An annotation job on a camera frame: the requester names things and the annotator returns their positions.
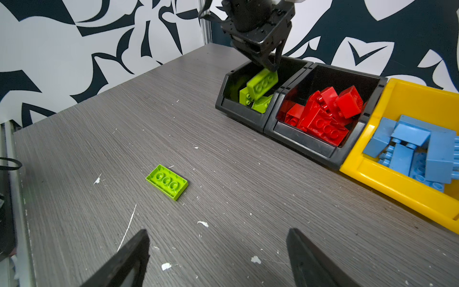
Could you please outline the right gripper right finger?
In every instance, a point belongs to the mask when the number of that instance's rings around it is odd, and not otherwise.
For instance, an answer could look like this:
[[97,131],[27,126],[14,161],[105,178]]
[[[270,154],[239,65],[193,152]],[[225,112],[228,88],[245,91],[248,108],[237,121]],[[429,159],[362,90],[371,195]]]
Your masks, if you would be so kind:
[[286,245],[296,286],[357,287],[359,285],[299,229],[289,230]]

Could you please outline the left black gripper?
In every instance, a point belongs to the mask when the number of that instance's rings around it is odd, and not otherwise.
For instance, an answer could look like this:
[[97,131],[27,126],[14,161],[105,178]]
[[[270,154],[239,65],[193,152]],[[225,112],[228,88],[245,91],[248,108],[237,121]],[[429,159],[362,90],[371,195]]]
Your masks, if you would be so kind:
[[295,4],[290,1],[222,1],[223,31],[231,45],[271,72],[278,70],[292,29]]

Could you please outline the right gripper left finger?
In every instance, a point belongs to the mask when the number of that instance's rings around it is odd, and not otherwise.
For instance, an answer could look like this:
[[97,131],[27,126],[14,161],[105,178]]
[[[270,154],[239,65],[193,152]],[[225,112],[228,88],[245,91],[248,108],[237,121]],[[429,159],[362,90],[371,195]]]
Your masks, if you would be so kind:
[[141,287],[149,261],[150,240],[139,230],[82,287]]

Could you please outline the green lego plate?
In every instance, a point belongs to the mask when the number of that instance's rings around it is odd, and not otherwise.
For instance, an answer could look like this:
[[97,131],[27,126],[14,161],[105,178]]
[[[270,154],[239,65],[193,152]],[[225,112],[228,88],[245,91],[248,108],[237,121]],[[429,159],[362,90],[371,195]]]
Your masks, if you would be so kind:
[[162,165],[158,165],[145,179],[174,201],[177,201],[188,187],[186,179]]
[[253,99],[250,96],[249,89],[247,87],[239,91],[239,103],[244,106],[251,106]]

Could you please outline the blue lego long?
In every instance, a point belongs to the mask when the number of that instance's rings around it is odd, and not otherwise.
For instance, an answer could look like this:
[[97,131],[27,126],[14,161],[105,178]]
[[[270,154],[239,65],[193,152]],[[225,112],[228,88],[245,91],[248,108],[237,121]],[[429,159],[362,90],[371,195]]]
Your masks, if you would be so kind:
[[430,138],[431,131],[406,123],[398,123],[390,136],[390,145],[379,156],[378,163],[389,169],[410,175],[414,153]]

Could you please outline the green lego brick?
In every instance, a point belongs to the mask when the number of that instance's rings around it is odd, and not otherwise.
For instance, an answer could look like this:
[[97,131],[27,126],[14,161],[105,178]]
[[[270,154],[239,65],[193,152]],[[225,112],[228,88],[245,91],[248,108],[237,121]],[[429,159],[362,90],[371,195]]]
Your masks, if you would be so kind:
[[263,69],[247,82],[249,95],[253,100],[258,100],[264,96],[279,81],[278,73]]
[[273,95],[260,97],[258,100],[254,101],[252,104],[252,109],[259,112],[260,114],[265,114],[272,98]]

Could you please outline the red arch lego piece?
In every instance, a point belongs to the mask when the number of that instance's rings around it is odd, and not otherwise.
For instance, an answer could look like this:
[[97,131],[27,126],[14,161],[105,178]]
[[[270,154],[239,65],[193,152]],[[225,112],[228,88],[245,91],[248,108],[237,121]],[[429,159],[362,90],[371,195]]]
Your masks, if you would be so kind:
[[313,93],[304,107],[296,127],[322,141],[338,147],[349,130],[332,117],[332,113],[321,106],[325,104],[319,91]]

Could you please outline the small red lego brick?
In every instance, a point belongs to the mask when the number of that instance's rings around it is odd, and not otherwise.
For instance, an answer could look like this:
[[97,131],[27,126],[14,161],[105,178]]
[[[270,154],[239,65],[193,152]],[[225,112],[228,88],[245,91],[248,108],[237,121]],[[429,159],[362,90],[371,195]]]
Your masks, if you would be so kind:
[[346,119],[359,115],[362,112],[363,100],[355,86],[342,91],[335,102],[339,115]]

